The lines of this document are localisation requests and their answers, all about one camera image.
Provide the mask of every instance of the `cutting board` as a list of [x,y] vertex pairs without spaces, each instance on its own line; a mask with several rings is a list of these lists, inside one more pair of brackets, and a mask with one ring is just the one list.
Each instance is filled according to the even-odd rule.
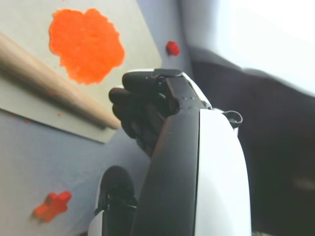
[[[120,33],[125,59],[100,84],[84,85],[70,80],[60,58],[49,49],[49,26],[60,9],[86,12],[96,8]],[[122,83],[128,70],[159,68],[162,60],[136,0],[11,0],[1,3],[0,31],[40,59],[65,79],[111,111],[108,92]],[[41,95],[11,75],[0,71],[0,108],[43,124],[99,142],[115,133]]]

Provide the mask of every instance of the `flattened orange playdough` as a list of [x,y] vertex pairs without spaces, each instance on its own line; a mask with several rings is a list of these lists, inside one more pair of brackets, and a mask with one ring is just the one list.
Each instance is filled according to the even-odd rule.
[[79,84],[100,83],[123,63],[125,51],[119,33],[96,9],[86,13],[63,9],[50,25],[50,50],[60,57],[69,78]]

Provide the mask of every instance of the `small red object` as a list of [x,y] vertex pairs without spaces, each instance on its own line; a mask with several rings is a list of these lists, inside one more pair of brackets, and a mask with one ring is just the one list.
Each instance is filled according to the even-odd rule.
[[49,193],[45,202],[35,208],[34,215],[38,219],[42,219],[44,222],[49,223],[57,215],[68,210],[67,202],[71,199],[71,197],[72,195],[68,191],[59,195]]
[[170,55],[177,56],[181,51],[174,41],[169,41],[166,45],[167,51]]

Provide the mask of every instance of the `gray table surface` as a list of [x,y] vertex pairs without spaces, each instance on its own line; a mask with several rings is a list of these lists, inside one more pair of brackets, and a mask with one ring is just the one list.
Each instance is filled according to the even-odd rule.
[[[176,0],[138,0],[163,67],[191,75]],[[167,55],[165,45],[177,41],[181,54]],[[3,235],[72,236],[84,232],[93,217],[95,194],[102,173],[112,165],[129,170],[136,196],[149,166],[149,158],[134,140],[119,130],[102,145],[52,127],[12,116],[0,110],[0,229]],[[68,190],[73,197],[68,211],[50,224],[30,218],[34,207],[49,192]]]

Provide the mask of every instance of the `rolling pin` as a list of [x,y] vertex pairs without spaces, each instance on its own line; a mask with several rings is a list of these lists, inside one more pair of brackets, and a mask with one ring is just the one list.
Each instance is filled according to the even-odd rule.
[[65,80],[0,32],[0,68],[103,126],[120,121],[107,109]]

